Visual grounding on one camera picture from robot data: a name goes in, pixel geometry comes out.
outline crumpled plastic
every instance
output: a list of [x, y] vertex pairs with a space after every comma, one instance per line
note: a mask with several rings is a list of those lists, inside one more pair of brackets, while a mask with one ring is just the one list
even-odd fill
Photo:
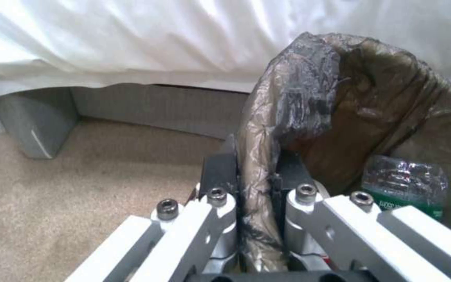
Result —
[[303, 33], [269, 63], [245, 104], [237, 139], [240, 232], [248, 266], [256, 271], [286, 271], [269, 178], [281, 145], [329, 130], [338, 63], [330, 45]]
[[449, 180], [442, 222], [451, 228], [451, 82], [406, 50], [301, 34], [254, 88], [236, 142], [240, 235], [256, 271], [286, 269], [269, 199], [280, 147], [298, 151], [331, 195], [360, 189], [371, 155], [438, 164]]

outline bottle label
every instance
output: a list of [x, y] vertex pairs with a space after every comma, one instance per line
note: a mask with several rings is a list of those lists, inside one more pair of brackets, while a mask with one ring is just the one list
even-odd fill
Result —
[[408, 205], [412, 205], [419, 209], [420, 211], [424, 212], [428, 216], [431, 216], [435, 220], [440, 220], [443, 215], [443, 210], [441, 206], [437, 205], [426, 205], [426, 204], [419, 204], [416, 202], [410, 202], [401, 200], [392, 196], [384, 195], [381, 193], [377, 193], [374, 191], [370, 191], [368, 189], [364, 189], [368, 194], [372, 195], [373, 199], [375, 200], [375, 203], [381, 208], [381, 210], [392, 210], [399, 207], [404, 207]]

